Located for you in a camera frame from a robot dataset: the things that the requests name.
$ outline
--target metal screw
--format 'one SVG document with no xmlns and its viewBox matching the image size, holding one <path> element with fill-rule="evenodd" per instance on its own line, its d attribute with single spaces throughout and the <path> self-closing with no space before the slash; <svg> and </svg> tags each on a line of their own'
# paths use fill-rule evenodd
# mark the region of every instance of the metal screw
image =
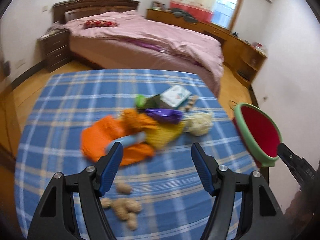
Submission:
<svg viewBox="0 0 320 240">
<path fill-rule="evenodd" d="M 85 170 L 87 172 L 93 172 L 94 171 L 94 166 L 88 166 Z"/>
<path fill-rule="evenodd" d="M 228 167 L 226 165 L 220 165 L 218 167 L 219 171 L 227 171 L 228 170 Z"/>
<path fill-rule="evenodd" d="M 259 178 L 259 177 L 261 176 L 261 174 L 260 174 L 259 171 L 254 171 L 254 172 L 252 173 L 252 175 L 253 175 L 254 177 L 256 177 L 256 178 Z"/>
<path fill-rule="evenodd" d="M 54 175 L 54 178 L 55 179 L 60 179 L 62 177 L 62 173 L 61 172 L 57 172 L 55 175 Z"/>
</svg>

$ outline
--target yellow cloth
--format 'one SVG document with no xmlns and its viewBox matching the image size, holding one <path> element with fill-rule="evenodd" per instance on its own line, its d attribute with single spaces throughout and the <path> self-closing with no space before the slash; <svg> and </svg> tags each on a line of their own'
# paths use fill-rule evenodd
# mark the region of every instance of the yellow cloth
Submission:
<svg viewBox="0 0 320 240">
<path fill-rule="evenodd" d="M 160 150 L 182 134 L 184 126 L 184 121 L 179 124 L 160 123 L 157 125 L 157 129 L 155 130 L 145 130 L 147 135 L 146 143 L 154 147 L 156 150 Z"/>
</svg>

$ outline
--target purple bag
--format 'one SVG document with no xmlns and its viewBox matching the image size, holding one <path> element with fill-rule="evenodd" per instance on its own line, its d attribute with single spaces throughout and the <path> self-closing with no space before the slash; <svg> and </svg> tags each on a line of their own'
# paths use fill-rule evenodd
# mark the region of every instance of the purple bag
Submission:
<svg viewBox="0 0 320 240">
<path fill-rule="evenodd" d="M 145 109 L 144 112 L 158 122 L 178 124 L 182 119 L 182 112 L 173 109 Z"/>
</svg>

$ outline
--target light blue handle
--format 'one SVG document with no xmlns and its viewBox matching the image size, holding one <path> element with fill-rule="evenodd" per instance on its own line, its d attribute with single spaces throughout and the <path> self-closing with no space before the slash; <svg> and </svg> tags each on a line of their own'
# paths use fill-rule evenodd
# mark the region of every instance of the light blue handle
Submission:
<svg viewBox="0 0 320 240">
<path fill-rule="evenodd" d="M 124 137 L 115 139 L 112 142 L 110 142 L 108 144 L 108 146 L 106 147 L 105 152 L 106 152 L 106 154 L 108 154 L 108 152 L 110 151 L 110 149 L 112 148 L 112 146 L 114 145 L 115 142 L 121 143 L 123 145 L 123 147 L 126 148 L 126 147 L 129 147 L 131 145 L 144 142 L 145 139 L 146 139 L 146 133 L 145 132 L 138 132 L 138 133 L 133 134 L 133 135 L 124 136 Z"/>
</svg>

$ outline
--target blue checkered tablecloth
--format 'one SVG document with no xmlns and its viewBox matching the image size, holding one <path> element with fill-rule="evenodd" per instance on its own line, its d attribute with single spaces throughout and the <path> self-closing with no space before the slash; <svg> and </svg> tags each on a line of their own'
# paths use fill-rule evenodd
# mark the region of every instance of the blue checkered tablecloth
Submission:
<svg viewBox="0 0 320 240">
<path fill-rule="evenodd" d="M 197 75 L 125 69 L 55 75 L 43 88 L 24 128 L 15 171 L 16 209 L 25 236 L 53 174 L 79 173 L 91 164 L 79 150 L 81 131 L 108 114 L 117 116 L 133 107 L 136 94 L 150 97 L 175 84 L 199 96 L 192 111 L 212 113 L 212 129 L 201 137 L 183 134 L 152 159 L 119 169 L 116 180 L 131 184 L 130 197 L 143 206 L 136 231 L 130 231 L 111 210 L 105 214 L 117 239 L 200 238 L 214 198 L 203 189 L 193 166 L 192 143 L 200 142 L 207 154 L 236 172 L 249 174 L 255 163 L 226 112 Z M 121 197 L 114 185 L 106 196 Z M 89 239 L 78 194 L 74 202 L 81 236 Z M 240 205 L 237 193 L 228 239 L 236 234 Z"/>
</svg>

